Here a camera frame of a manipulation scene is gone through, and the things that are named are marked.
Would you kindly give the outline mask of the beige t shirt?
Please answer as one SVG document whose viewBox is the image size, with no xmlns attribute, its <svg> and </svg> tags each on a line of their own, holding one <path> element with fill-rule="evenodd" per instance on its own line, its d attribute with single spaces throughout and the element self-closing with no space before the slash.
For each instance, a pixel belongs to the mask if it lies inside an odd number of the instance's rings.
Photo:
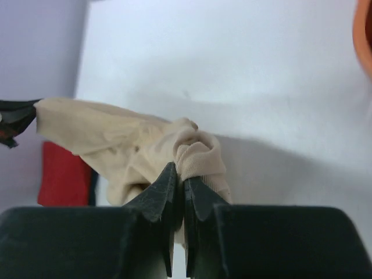
<svg viewBox="0 0 372 279">
<path fill-rule="evenodd" d="M 188 118 L 167 121 L 67 98 L 45 98 L 34 107 L 37 132 L 107 179 L 106 198 L 113 206 L 138 196 L 170 162 L 180 181 L 201 177 L 225 201 L 231 201 L 218 139 Z"/>
</svg>

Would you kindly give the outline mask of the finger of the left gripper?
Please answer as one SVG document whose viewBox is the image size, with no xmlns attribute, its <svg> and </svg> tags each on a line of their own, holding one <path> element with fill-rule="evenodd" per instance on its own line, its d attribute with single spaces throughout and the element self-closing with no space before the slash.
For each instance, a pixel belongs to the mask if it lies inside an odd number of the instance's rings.
<svg viewBox="0 0 372 279">
<path fill-rule="evenodd" d="M 39 102 L 39 99 L 30 101 L 5 101 L 0 100 L 0 111 L 1 112 L 11 112 L 28 107 L 32 107 L 35 103 Z"/>
<path fill-rule="evenodd" d="M 1 112 L 1 144 L 15 148 L 15 137 L 23 133 L 35 119 L 36 112 Z"/>
</svg>

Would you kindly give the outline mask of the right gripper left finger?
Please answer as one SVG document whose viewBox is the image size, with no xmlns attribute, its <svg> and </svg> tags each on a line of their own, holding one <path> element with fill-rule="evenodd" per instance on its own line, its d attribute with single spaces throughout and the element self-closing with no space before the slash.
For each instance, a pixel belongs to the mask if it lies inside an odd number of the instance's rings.
<svg viewBox="0 0 372 279">
<path fill-rule="evenodd" d="M 173 163 L 121 207 L 12 208 L 1 214 L 2 278 L 167 278 Z"/>
</svg>

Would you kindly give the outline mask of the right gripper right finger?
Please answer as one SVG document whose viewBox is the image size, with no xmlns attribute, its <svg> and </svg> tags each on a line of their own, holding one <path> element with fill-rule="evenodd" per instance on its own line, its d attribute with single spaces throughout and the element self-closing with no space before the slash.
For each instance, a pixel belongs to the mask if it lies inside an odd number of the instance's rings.
<svg viewBox="0 0 372 279">
<path fill-rule="evenodd" d="M 370 278 L 351 219 L 315 206 L 231 205 L 200 178 L 184 183 L 189 278 Z"/>
</svg>

